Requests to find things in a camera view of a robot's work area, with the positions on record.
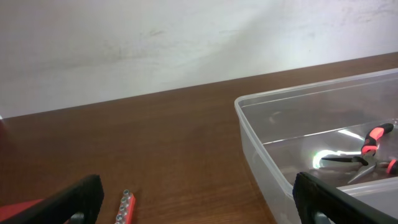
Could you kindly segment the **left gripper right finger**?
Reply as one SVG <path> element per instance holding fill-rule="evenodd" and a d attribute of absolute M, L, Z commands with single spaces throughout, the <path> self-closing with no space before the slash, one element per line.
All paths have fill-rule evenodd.
<path fill-rule="evenodd" d="M 303 224 L 397 224 L 397 219 L 330 186 L 307 172 L 296 175 L 293 198 Z"/>

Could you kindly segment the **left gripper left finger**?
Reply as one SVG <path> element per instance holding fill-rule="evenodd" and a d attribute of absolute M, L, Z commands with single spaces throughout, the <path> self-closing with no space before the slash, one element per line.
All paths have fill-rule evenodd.
<path fill-rule="evenodd" d="M 88 175 L 54 195 L 1 207 L 1 223 L 95 223 L 104 199 L 99 175 Z"/>

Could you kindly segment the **orange black long-nose pliers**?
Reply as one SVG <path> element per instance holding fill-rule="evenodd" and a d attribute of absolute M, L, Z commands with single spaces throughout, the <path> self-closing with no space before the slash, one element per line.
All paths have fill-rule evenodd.
<path fill-rule="evenodd" d="M 397 175 L 397 159 L 382 161 L 376 158 L 379 149 L 377 143 L 384 135 L 389 134 L 394 129 L 392 123 L 384 123 L 370 130 L 364 138 L 364 144 L 361 148 L 360 156 L 353 157 L 322 157 L 324 161 L 360 163 L 361 167 L 357 173 L 348 181 L 349 184 L 359 180 L 362 177 L 374 172 L 377 168 L 385 169 L 389 175 Z"/>

